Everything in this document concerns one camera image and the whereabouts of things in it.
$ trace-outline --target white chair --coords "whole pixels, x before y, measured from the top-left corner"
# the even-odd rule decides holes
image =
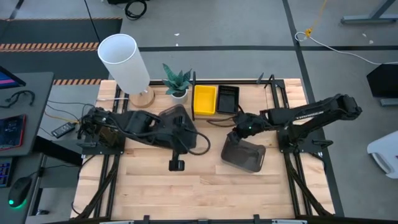
[[[368,153],[392,179],[398,179],[398,131],[371,142]]]

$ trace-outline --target concrete floor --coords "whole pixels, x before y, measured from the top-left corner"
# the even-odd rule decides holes
[[[7,18],[17,0],[4,0],[0,18]],[[124,17],[117,6],[100,0],[87,0],[93,17]],[[289,0],[297,30],[310,27],[318,17],[322,0]],[[328,1],[322,19],[312,37],[328,45],[377,46],[398,45],[398,25],[343,26],[344,15],[367,14],[381,0]],[[398,13],[398,3],[388,10]],[[17,18],[88,17],[82,0],[25,0]],[[123,20],[121,32],[132,35],[141,47],[279,45],[293,46],[284,5],[278,0],[168,0],[149,1],[147,14],[138,21]],[[314,46],[311,40],[302,42]],[[398,51],[354,52],[377,62],[398,60]],[[294,51],[210,50],[143,52],[152,79],[165,78],[162,63],[176,70],[193,68],[198,78],[256,78],[264,72],[277,78],[303,78]],[[375,65],[357,58],[327,51],[304,51],[305,64],[316,100],[337,93],[349,94],[362,107],[362,115],[352,122],[335,122],[327,126],[325,135],[335,143],[329,147],[338,191],[346,217],[398,220],[398,180],[387,178],[366,154],[367,145],[395,131],[398,108],[381,108],[371,95],[365,76]],[[92,103],[97,86],[55,86],[50,99]],[[81,106],[62,107],[79,116]],[[49,112],[64,116],[56,111]],[[53,130],[63,122],[44,118],[42,127]],[[49,138],[44,132],[40,135]],[[63,170],[70,178],[76,171]],[[47,217],[32,217],[28,223],[65,220],[69,216],[73,186],[50,189],[44,193],[41,209],[49,209]],[[51,197],[62,194],[62,203],[54,207]]]

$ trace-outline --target lamp shade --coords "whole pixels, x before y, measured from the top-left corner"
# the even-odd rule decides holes
[[[149,74],[136,41],[126,34],[115,34],[104,39],[98,56],[123,92],[138,94],[149,86]]]

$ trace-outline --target black mat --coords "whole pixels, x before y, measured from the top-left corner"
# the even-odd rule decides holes
[[[121,19],[95,19],[94,22],[101,40],[120,33]],[[0,21],[0,35],[2,33],[0,44],[98,42],[89,19]],[[109,74],[97,51],[0,51],[0,65],[14,73],[53,72],[56,80],[108,79]]]
[[[54,79],[108,79],[109,72],[91,52],[0,53],[0,64],[13,73],[53,72]]]
[[[120,32],[122,19],[95,19],[101,40]],[[98,42],[89,19],[9,21],[1,43],[74,43]]]

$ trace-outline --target yellow cable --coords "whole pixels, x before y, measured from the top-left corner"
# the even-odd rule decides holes
[[[44,111],[44,114],[47,115],[47,116],[49,116],[50,118],[60,119],[60,120],[68,121],[68,122],[71,122],[71,123],[79,123],[79,121],[75,121],[75,120],[70,120],[70,119],[66,119],[66,118],[61,118],[61,117],[58,117],[58,116],[49,115],[49,114],[48,114],[47,112],[45,112],[45,111]]]
[[[323,14],[323,10],[325,9],[326,2],[327,2],[327,1],[328,1],[328,0],[324,0],[324,2],[323,2],[323,4],[322,4],[322,7],[321,7],[321,9],[319,10],[318,19],[315,19],[315,21],[313,22],[312,26],[311,26],[310,28],[308,28],[308,29],[305,30],[305,35],[306,35],[307,37],[310,37],[310,36],[311,36],[311,33],[312,33],[313,28],[318,24],[318,20],[321,19],[322,14]]]

